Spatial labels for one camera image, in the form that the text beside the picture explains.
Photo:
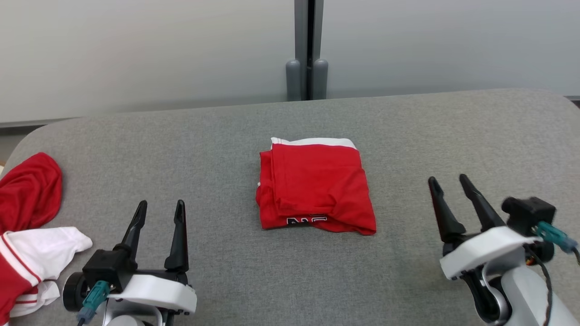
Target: black cable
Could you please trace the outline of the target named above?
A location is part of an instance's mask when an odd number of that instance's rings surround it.
[[[578,262],[578,264],[580,265],[580,252],[578,252],[578,249],[576,248],[572,248],[572,252],[574,253],[574,255],[576,256],[576,261]]]
[[[542,260],[538,257],[538,255],[536,255],[530,248],[528,245],[525,245],[526,250],[530,253],[530,255],[532,255],[532,257],[534,258],[535,262],[540,265],[540,267],[542,268],[542,272],[544,274],[544,276],[546,277],[546,287],[548,288],[548,306],[546,307],[546,320],[543,323],[543,326],[548,326],[548,324],[550,323],[550,317],[552,315],[552,279],[550,278],[550,274],[548,274],[548,269],[546,268],[546,265],[544,265],[544,263],[542,262]]]

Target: gray fabric tabletop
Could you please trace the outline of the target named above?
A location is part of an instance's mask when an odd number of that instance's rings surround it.
[[[259,152],[270,137],[346,137],[360,150],[377,233],[313,227],[262,230]],[[193,316],[175,325],[483,325],[462,281],[440,266],[427,187],[435,176],[468,231],[480,226],[460,173],[504,218],[505,197],[537,196],[554,225],[580,239],[580,110],[542,90],[504,89],[130,113],[40,128],[6,171],[43,151],[63,171],[63,202],[45,227],[76,226],[99,248],[120,242],[140,200],[140,268],[160,269],[178,199],[187,210]],[[555,293],[580,319],[579,267],[548,264]],[[13,326],[75,325],[57,301]],[[92,324],[100,325],[95,319]]]

